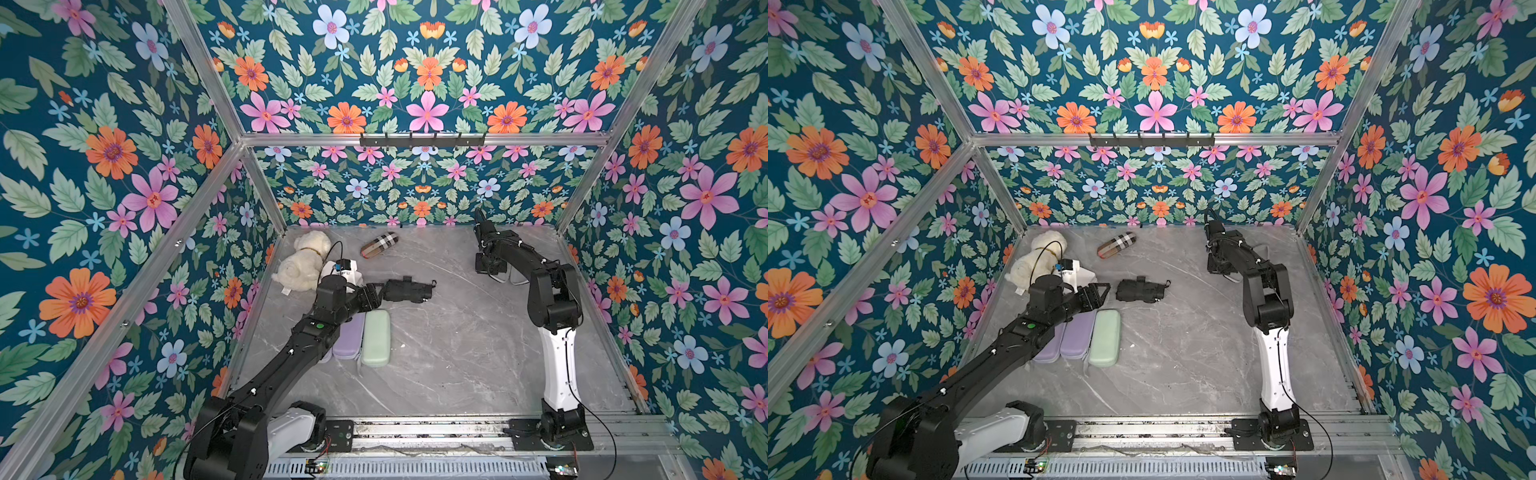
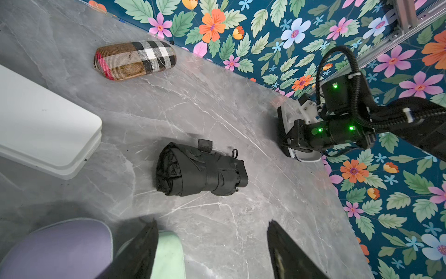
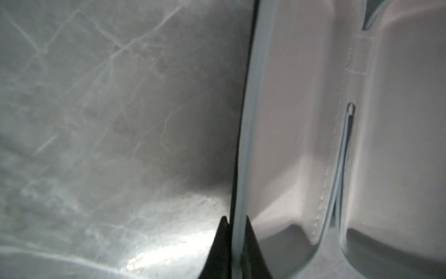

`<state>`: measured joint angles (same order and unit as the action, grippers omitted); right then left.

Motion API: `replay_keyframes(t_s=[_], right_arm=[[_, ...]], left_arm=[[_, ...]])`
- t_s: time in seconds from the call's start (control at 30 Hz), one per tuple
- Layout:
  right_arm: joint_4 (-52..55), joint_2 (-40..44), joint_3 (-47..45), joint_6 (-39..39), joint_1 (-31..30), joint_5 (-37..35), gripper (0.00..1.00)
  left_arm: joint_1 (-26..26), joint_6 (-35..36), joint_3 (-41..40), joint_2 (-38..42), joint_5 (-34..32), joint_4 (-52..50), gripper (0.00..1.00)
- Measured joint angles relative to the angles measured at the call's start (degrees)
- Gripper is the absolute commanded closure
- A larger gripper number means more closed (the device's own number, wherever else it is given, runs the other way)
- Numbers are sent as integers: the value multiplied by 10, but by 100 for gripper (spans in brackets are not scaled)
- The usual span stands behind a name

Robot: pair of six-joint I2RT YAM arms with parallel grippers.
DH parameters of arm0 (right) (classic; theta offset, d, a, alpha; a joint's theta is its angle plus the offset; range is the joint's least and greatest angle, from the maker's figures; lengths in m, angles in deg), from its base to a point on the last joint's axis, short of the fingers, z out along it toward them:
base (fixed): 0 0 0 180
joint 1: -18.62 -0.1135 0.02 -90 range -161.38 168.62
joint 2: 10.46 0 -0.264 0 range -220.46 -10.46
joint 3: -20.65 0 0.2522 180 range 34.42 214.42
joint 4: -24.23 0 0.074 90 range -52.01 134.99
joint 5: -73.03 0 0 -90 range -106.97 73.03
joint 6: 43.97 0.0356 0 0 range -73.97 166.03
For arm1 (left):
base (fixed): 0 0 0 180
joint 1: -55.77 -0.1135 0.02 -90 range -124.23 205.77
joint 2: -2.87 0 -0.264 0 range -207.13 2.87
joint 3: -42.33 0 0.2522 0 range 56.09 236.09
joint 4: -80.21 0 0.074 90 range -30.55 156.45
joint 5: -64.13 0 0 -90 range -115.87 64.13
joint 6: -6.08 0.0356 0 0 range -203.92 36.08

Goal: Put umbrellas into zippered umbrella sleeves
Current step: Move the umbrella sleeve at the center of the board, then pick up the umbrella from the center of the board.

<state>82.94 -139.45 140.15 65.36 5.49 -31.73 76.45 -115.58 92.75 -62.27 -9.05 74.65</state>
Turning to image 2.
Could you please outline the black umbrella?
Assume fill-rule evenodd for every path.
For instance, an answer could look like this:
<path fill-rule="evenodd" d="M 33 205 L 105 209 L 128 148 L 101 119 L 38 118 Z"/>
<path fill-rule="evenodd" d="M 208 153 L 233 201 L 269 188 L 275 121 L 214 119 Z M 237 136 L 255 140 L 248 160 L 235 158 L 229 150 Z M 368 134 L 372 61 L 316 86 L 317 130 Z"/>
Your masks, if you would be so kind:
<path fill-rule="evenodd" d="M 210 192 L 229 196 L 249 183 L 245 163 L 237 149 L 231 156 L 213 151 L 213 142 L 199 139 L 197 147 L 170 142 L 156 166 L 156 189 L 167 196 Z"/>

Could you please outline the beige case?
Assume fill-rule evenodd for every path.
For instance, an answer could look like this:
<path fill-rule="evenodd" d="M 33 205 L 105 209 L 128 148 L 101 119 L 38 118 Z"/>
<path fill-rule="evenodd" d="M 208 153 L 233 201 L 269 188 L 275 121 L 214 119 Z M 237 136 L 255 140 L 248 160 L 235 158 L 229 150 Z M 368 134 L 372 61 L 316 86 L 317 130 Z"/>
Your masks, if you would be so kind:
<path fill-rule="evenodd" d="M 298 108 L 297 112 L 290 111 L 287 105 L 282 105 L 277 109 L 279 146 L 283 153 L 290 158 L 303 163 L 318 162 L 321 160 L 321 153 L 311 149 L 305 139 L 305 131 L 309 124 L 305 123 Z"/>

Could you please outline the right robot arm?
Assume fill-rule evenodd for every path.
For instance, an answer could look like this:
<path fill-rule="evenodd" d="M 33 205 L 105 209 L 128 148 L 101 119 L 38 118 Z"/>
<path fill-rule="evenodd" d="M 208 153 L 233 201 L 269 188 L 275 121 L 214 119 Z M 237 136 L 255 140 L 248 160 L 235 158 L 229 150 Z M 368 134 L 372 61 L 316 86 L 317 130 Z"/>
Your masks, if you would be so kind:
<path fill-rule="evenodd" d="M 334 52 L 343 53 L 351 71 L 321 83 L 325 63 Z M 346 46 L 336 46 L 322 58 L 315 75 L 315 123 L 296 119 L 280 146 L 301 153 L 322 155 L 340 144 L 355 148 L 374 146 L 377 135 L 390 132 L 413 146 L 446 159 L 446 109 L 429 100 L 410 96 L 388 106 L 375 103 L 357 59 Z"/>

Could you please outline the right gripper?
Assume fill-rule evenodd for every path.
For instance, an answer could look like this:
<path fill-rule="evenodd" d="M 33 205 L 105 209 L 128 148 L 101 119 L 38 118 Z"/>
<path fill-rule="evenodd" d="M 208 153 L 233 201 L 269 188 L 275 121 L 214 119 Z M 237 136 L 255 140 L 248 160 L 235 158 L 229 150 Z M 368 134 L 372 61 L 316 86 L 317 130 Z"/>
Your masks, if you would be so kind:
<path fill-rule="evenodd" d="M 368 149 L 374 146 L 376 133 L 351 117 L 341 117 L 310 124 L 306 128 L 305 139 L 311 149 L 319 152 L 347 143 Z"/>

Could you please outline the mint green zippered case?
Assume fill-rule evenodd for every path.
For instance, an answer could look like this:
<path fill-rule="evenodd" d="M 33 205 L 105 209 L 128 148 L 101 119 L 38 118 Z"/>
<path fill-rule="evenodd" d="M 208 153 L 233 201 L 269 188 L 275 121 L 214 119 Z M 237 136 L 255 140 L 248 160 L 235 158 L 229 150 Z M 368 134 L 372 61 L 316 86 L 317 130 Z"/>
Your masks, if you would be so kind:
<path fill-rule="evenodd" d="M 152 252 L 151 272 L 143 271 L 137 279 L 185 279 L 184 250 L 173 231 L 159 230 L 156 250 Z"/>

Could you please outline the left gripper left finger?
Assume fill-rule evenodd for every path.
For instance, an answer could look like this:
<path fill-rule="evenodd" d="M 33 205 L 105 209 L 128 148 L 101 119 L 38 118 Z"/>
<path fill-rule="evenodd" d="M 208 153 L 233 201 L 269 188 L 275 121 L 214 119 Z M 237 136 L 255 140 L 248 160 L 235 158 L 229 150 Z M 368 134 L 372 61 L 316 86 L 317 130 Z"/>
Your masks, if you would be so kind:
<path fill-rule="evenodd" d="M 149 279 L 152 274 L 159 230 L 151 221 L 132 239 L 97 279 Z"/>

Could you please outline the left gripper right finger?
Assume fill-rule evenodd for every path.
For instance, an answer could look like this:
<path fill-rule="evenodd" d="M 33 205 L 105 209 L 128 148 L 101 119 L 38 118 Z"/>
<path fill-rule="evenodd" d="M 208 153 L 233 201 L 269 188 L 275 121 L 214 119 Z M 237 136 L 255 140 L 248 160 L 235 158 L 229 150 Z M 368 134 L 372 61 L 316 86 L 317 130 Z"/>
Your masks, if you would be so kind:
<path fill-rule="evenodd" d="M 275 279 L 328 279 L 274 220 L 269 222 L 267 241 Z"/>

